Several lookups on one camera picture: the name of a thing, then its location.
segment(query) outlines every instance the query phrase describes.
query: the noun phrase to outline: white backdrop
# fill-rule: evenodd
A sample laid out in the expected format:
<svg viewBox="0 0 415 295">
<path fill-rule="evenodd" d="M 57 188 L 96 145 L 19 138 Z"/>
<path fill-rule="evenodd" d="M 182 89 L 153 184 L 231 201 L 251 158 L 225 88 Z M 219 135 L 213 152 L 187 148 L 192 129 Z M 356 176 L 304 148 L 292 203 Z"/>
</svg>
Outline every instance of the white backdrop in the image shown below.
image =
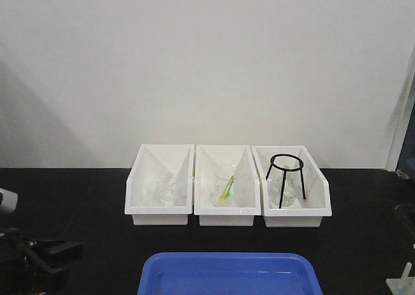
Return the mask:
<svg viewBox="0 0 415 295">
<path fill-rule="evenodd" d="M 414 0 L 0 0 L 0 166 L 205 143 L 384 168 L 414 42 Z"/>
</svg>

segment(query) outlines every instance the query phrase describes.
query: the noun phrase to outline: transparent glass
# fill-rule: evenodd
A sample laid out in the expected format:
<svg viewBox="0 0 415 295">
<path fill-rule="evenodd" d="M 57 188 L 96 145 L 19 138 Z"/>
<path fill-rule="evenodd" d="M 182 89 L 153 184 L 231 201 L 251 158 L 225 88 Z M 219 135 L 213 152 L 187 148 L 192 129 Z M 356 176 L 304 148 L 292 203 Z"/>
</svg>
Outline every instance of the transparent glass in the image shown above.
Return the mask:
<svg viewBox="0 0 415 295">
<path fill-rule="evenodd" d="M 283 193 L 282 207 L 293 206 L 298 196 L 301 194 L 300 172 L 287 172 L 285 177 L 285 186 Z M 270 195 L 270 207 L 279 208 L 279 199 L 281 198 L 281 186 L 283 183 L 283 172 L 276 180 L 268 181 L 268 190 Z"/>
</svg>

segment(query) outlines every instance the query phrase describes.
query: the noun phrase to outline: black table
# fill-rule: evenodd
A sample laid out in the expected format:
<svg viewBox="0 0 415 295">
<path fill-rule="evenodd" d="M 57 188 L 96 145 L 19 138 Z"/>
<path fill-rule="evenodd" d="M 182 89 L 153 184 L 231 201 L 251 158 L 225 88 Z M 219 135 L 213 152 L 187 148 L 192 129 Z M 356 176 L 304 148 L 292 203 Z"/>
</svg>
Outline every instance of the black table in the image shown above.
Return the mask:
<svg viewBox="0 0 415 295">
<path fill-rule="evenodd" d="M 158 252 L 292 252 L 314 266 L 325 295 L 390 295 L 387 277 L 415 262 L 414 243 L 393 213 L 415 203 L 415 187 L 381 170 L 323 170 L 330 184 L 332 217 L 319 228 L 133 226 L 124 215 L 130 169 L 0 169 L 0 187 L 19 194 L 0 226 L 28 237 L 84 243 L 59 294 L 137 292 L 141 269 Z"/>
</svg>

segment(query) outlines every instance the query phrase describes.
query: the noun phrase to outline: white plastic bin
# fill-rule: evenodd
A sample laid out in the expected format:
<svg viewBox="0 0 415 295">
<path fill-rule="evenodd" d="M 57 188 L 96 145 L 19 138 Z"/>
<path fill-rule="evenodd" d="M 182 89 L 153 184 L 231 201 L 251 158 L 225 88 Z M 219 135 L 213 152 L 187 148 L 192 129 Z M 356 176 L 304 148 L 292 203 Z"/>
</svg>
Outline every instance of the white plastic bin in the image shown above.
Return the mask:
<svg viewBox="0 0 415 295">
<path fill-rule="evenodd" d="M 126 184 L 134 225 L 186 225 L 192 213 L 194 145 L 140 146 Z"/>
<path fill-rule="evenodd" d="M 319 227 L 323 216 L 331 216 L 329 184 L 305 146 L 251 146 L 251 148 L 261 179 L 263 215 L 267 227 Z M 305 200 L 301 192 L 300 172 L 288 172 L 289 177 L 286 179 L 285 186 L 288 186 L 291 180 L 293 190 L 297 190 L 297 197 L 285 201 L 285 206 L 279 208 L 280 189 L 276 186 L 278 180 L 281 181 L 283 171 L 273 167 L 268 181 L 266 179 L 270 159 L 276 154 L 291 154 L 303 161 Z M 283 159 L 282 162 L 283 167 L 294 169 L 298 166 L 298 161 L 292 158 Z"/>
<path fill-rule="evenodd" d="M 252 226 L 260 183 L 248 145 L 196 146 L 195 214 L 201 226 Z"/>
</svg>

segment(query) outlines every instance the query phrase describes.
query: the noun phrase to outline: white plastic stand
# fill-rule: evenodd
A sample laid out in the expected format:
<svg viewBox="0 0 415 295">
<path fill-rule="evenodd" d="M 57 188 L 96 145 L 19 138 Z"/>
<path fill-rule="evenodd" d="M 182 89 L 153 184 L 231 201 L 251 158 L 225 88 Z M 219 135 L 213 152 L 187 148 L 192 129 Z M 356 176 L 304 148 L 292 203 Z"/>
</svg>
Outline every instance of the white plastic stand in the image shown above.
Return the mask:
<svg viewBox="0 0 415 295">
<path fill-rule="evenodd" d="M 407 263 L 400 279 L 386 279 L 386 284 L 393 295 L 415 295 L 415 277 L 409 277 L 411 268 L 412 264 Z"/>
</svg>

